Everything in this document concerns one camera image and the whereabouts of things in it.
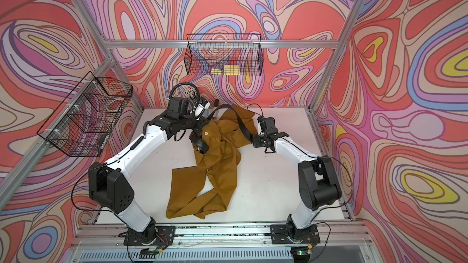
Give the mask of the black leather belt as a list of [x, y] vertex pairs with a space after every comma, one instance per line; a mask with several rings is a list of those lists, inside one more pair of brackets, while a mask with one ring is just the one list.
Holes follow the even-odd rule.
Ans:
[[[208, 115], [206, 118], [209, 118], [211, 121], [214, 115], [217, 113], [217, 111], [223, 108], [227, 109], [226, 113], [230, 110], [232, 113], [235, 114], [234, 121], [238, 125], [238, 129], [240, 130], [244, 138], [250, 143], [252, 143], [252, 138], [254, 134], [251, 133], [251, 131], [247, 128], [246, 124], [244, 123], [244, 119], [241, 117], [238, 111], [231, 105], [227, 105], [227, 104], [220, 105], [219, 107], [214, 109], [213, 112], [210, 115]], [[206, 154], [209, 151], [209, 148], [210, 148], [209, 145], [202, 139], [202, 132], [201, 133], [192, 132], [191, 135], [189, 136], [189, 140], [191, 141], [192, 145], [195, 146], [195, 149], [199, 153]]]

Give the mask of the mustard brown trousers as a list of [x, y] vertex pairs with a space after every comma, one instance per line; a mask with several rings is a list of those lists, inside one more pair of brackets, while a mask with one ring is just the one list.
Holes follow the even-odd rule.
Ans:
[[251, 143], [243, 135], [237, 117], [251, 134], [257, 133], [255, 114], [237, 105], [233, 108], [203, 128], [202, 140], [209, 150], [205, 154], [194, 151], [196, 165], [172, 170], [166, 218], [194, 215], [205, 219], [227, 210], [237, 187], [239, 148]]

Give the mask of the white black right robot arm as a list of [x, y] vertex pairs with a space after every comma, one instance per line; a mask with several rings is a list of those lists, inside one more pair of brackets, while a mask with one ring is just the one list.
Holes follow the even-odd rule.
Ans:
[[259, 132], [252, 137], [256, 148], [265, 153], [278, 153], [297, 166], [301, 202], [288, 217], [291, 231], [305, 230], [313, 225], [319, 214], [338, 206], [342, 189], [331, 157], [315, 155], [279, 131], [273, 117], [257, 118]]

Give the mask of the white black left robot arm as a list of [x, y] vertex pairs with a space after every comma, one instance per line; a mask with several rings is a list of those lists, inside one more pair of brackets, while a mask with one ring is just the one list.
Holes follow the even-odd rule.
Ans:
[[136, 140], [106, 162], [90, 166], [89, 197], [108, 208], [130, 230], [138, 234], [153, 232], [156, 223], [136, 202], [129, 179], [159, 146], [169, 140], [179, 141], [179, 132], [189, 130], [192, 145], [205, 154], [209, 146], [202, 140], [202, 129], [208, 119], [203, 114], [209, 107], [210, 102], [201, 96], [195, 84], [182, 82], [175, 85], [169, 93], [166, 110], [146, 122]]

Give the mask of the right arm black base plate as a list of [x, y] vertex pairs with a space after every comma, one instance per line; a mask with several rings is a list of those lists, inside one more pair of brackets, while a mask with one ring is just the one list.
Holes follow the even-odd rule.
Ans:
[[303, 230], [293, 223], [270, 225], [271, 242], [279, 244], [308, 244], [316, 246], [321, 242], [317, 225], [313, 224]]

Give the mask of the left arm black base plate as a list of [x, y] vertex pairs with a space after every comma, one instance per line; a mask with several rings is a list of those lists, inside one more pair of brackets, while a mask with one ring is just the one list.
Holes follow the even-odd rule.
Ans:
[[128, 228], [125, 238], [125, 246], [171, 246], [175, 238], [175, 226], [156, 225], [149, 226], [145, 231], [139, 233]]

